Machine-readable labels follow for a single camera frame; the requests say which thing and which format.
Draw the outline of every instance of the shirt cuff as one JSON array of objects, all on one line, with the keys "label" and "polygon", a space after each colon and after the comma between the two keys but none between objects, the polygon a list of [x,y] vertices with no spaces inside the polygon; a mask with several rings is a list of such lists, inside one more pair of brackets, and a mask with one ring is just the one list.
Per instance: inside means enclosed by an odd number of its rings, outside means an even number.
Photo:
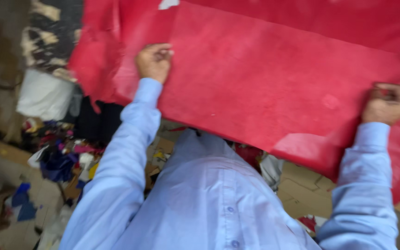
[{"label": "shirt cuff", "polygon": [[354,146],[387,147],[390,126],[382,122],[367,122],[357,128]]},{"label": "shirt cuff", "polygon": [[158,97],[163,89],[163,84],[152,78],[142,78],[138,82],[138,89],[135,93],[134,102],[144,102],[155,108]]}]

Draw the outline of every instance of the red leather sheet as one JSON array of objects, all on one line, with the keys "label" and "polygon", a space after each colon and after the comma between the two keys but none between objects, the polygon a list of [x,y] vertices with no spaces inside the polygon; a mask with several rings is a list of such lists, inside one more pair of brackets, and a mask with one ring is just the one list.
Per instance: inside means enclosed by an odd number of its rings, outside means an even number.
[{"label": "red leather sheet", "polygon": [[[92,100],[129,103],[133,57],[173,44],[164,117],[336,180],[374,81],[400,83],[400,0],[85,1],[69,68]],[[400,122],[391,130],[400,202]]]}]

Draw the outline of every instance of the person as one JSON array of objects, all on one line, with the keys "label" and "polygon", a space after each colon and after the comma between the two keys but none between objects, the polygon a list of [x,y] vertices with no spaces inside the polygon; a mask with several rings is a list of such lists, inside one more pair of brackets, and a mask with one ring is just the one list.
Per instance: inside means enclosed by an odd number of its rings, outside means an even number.
[{"label": "person", "polygon": [[191,129],[180,136],[144,200],[146,149],[160,123],[156,104],[168,77],[170,49],[170,44],[148,45],[136,57],[139,88],[84,188],[61,250],[396,249],[387,153],[390,126],[400,119],[396,84],[374,85],[354,145],[342,159],[333,212],[318,243],[223,139],[197,136]]}]

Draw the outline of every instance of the right hand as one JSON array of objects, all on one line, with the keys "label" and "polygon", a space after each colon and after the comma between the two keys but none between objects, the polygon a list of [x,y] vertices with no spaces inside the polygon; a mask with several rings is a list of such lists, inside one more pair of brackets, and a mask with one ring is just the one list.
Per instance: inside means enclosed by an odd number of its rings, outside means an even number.
[{"label": "right hand", "polygon": [[152,78],[164,84],[171,68],[174,51],[170,44],[146,45],[135,57],[140,78]]},{"label": "right hand", "polygon": [[362,123],[382,122],[392,126],[400,120],[400,85],[376,83],[362,113]]}]

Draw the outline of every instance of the shirt sleeve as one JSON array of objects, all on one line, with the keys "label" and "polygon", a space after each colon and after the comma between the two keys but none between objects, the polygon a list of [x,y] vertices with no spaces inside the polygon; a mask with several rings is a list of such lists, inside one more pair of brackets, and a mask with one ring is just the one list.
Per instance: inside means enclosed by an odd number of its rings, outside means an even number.
[{"label": "shirt sleeve", "polygon": [[389,131],[390,126],[380,122],[359,126],[332,191],[333,213],[317,234],[322,249],[396,249]]},{"label": "shirt sleeve", "polygon": [[146,149],[160,124],[156,108],[162,84],[143,78],[134,101],[120,114],[119,126],[83,190],[59,249],[110,249],[124,232],[144,197]]}]

